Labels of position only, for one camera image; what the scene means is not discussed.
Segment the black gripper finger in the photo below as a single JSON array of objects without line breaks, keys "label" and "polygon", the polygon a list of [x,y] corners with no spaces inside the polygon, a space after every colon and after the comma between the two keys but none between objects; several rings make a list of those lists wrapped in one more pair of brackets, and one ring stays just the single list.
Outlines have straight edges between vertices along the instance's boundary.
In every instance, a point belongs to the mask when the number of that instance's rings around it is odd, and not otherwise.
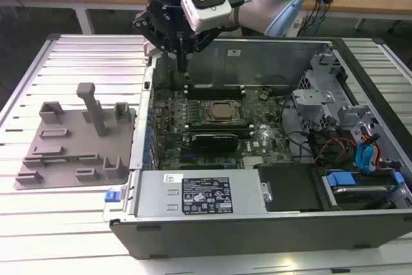
[{"label": "black gripper finger", "polygon": [[133,26],[156,48],[175,56],[178,71],[183,72],[183,52],[169,12],[154,14],[145,10],[135,17]]},{"label": "black gripper finger", "polygon": [[187,71],[189,56],[203,51],[223,31],[222,28],[213,28],[204,32],[195,33],[190,30],[183,33],[183,71]]}]

